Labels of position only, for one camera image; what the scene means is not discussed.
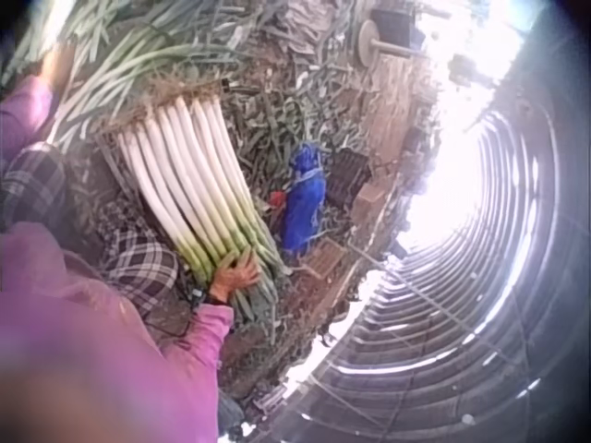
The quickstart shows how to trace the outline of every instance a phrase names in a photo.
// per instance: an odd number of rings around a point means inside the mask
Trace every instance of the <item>sunlight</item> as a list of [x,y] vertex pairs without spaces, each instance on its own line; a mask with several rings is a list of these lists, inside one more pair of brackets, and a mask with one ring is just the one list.
[[474,216],[481,189],[480,152],[474,134],[445,134],[437,167],[427,192],[413,196],[407,219],[411,229],[398,240],[410,245],[434,245],[451,236]]

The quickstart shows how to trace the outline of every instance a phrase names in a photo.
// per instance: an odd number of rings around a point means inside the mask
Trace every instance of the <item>dirt floor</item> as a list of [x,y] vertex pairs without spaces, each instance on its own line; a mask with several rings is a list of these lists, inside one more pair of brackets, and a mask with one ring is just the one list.
[[[395,187],[401,183],[398,177],[399,160],[403,138],[409,127],[412,90],[420,69],[422,65],[412,60],[383,56],[373,69],[360,70],[359,88],[363,89],[363,93],[352,91],[355,98],[360,99],[355,100],[354,106],[367,132],[365,152],[370,158],[373,173],[371,184],[382,189],[384,196],[364,212],[365,218],[357,222],[350,240],[364,248],[373,238],[368,252],[377,258],[388,248],[392,231],[396,229],[392,225],[393,217],[385,217],[379,226],[376,226],[376,219],[386,197],[396,191]],[[339,100],[347,101],[350,98],[344,94]],[[88,146],[78,146],[72,150],[68,157],[71,158],[74,175],[76,171],[88,171],[88,164],[91,163],[92,173],[102,181],[99,186],[86,186],[86,189],[117,188],[116,178],[108,172],[109,167],[99,151],[91,150]],[[105,186],[105,180],[110,181],[110,185]],[[112,197],[109,191],[104,192],[102,198]],[[78,208],[84,206],[84,201],[95,201],[96,197],[89,196],[88,190],[84,189],[74,194],[78,198]],[[84,257],[90,257],[90,262],[96,261],[101,250],[100,239],[93,238],[92,232],[84,234],[87,241],[78,246],[78,251]],[[249,405],[253,392],[272,389],[281,382],[289,367],[306,358],[319,328],[331,317],[332,308],[348,293],[355,292],[367,269],[367,263],[359,262],[354,253],[348,252],[323,281],[305,271],[295,272],[280,290],[282,296],[277,317],[281,324],[276,329],[276,343],[271,345],[268,331],[260,325],[231,333],[222,351],[219,374],[221,388],[246,410],[252,411]],[[153,309],[146,324],[154,339],[164,344],[181,337],[189,319],[188,302],[182,300],[179,294],[172,294]]]
[[[410,91],[416,75],[410,60],[382,57],[372,77],[376,98],[364,116],[364,126],[369,133],[368,154],[374,170],[372,183],[391,192],[408,128]],[[368,243],[385,199],[374,205],[356,227],[353,236],[356,245],[364,247]],[[387,248],[393,229],[388,220],[377,227],[373,247],[369,250],[374,257],[379,257]],[[282,326],[278,329],[278,341],[271,346],[260,327],[231,335],[223,347],[221,387],[246,406],[255,387],[261,390],[276,386],[287,368],[298,361],[301,363],[332,307],[345,294],[354,291],[365,275],[365,271],[348,275],[357,260],[354,253],[347,253],[325,281],[306,272],[293,276],[279,309]]]

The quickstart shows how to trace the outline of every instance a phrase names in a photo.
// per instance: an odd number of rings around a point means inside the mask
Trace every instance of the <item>soil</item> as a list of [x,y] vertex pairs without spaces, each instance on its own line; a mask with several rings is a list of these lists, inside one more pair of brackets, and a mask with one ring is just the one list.
[[[285,66],[277,60],[278,54],[269,54],[261,59],[253,70],[255,83],[265,81],[270,73],[280,76],[284,81]],[[409,127],[409,112],[412,91],[420,65],[412,60],[383,56],[371,71],[359,74],[359,88],[344,92],[339,101],[351,103],[354,111],[362,118],[362,128],[368,134],[366,152],[370,158],[373,173],[372,184],[392,192],[396,186],[399,159],[402,152],[404,134]],[[365,90],[365,79],[369,76],[371,89]],[[76,172],[76,181],[82,189],[100,189],[109,196],[116,192],[117,184],[108,166],[96,150],[73,149],[68,162]],[[90,171],[90,176],[83,176]],[[93,200],[83,193],[80,199]],[[352,242],[364,247],[374,236],[378,214],[384,198],[367,212],[364,220],[358,223]],[[391,223],[383,222],[375,232],[373,246],[369,254],[380,258],[391,243]],[[100,240],[88,235],[90,241],[80,245],[84,257],[98,261],[101,252]],[[359,262],[358,256],[348,252],[337,267],[324,281],[319,281],[304,271],[297,271],[286,285],[278,306],[278,319],[281,325],[276,330],[276,343],[270,344],[266,330],[252,325],[231,333],[222,350],[222,366],[219,373],[221,388],[249,412],[253,411],[250,401],[256,387],[271,389],[281,382],[285,371],[307,356],[310,344],[318,329],[330,318],[332,308],[337,302],[356,291],[360,280],[365,276],[368,265]],[[173,294],[161,306],[155,308],[147,319],[147,326],[159,344],[182,336],[190,316],[189,305],[178,294]]]
[[[368,155],[374,178],[372,184],[392,191],[397,173],[397,160],[408,128],[411,102],[413,64],[403,58],[382,57],[373,73],[376,98],[368,106],[364,128],[368,131]],[[374,230],[383,203],[367,213],[356,227],[352,241],[364,247]],[[394,226],[383,223],[376,232],[369,253],[380,257],[391,242]],[[350,269],[357,263],[355,253],[348,252],[325,281],[305,272],[292,277],[292,287],[283,295],[279,312],[283,324],[277,330],[277,342],[271,346],[261,328],[251,328],[230,336],[223,347],[223,366],[219,375],[222,389],[248,407],[251,393],[265,381],[270,388],[280,383],[286,369],[306,356],[311,341],[329,317],[332,307],[348,293],[356,290],[368,267],[353,275]]]

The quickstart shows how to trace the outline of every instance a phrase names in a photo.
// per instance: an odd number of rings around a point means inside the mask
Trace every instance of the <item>person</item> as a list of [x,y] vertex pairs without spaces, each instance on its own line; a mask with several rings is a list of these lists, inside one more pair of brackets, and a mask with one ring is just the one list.
[[254,253],[226,257],[187,333],[159,349],[142,316],[178,277],[177,255],[119,199],[101,208],[98,269],[64,250],[66,174],[38,141],[68,82],[60,45],[0,104],[0,435],[6,441],[213,442],[230,297],[259,279]]

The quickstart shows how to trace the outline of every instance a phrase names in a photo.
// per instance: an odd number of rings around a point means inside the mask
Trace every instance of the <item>pink jacket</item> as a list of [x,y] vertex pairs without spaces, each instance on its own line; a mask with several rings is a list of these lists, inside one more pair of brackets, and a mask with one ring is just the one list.
[[[0,105],[5,160],[34,141],[52,95],[40,79],[27,78]],[[55,350],[74,353],[80,364],[91,359],[97,384],[129,403],[156,441],[216,441],[216,372],[230,307],[201,306],[187,335],[160,351],[134,306],[42,225],[17,223],[0,235],[0,260],[0,362],[12,349],[2,344],[14,338],[30,358]]]

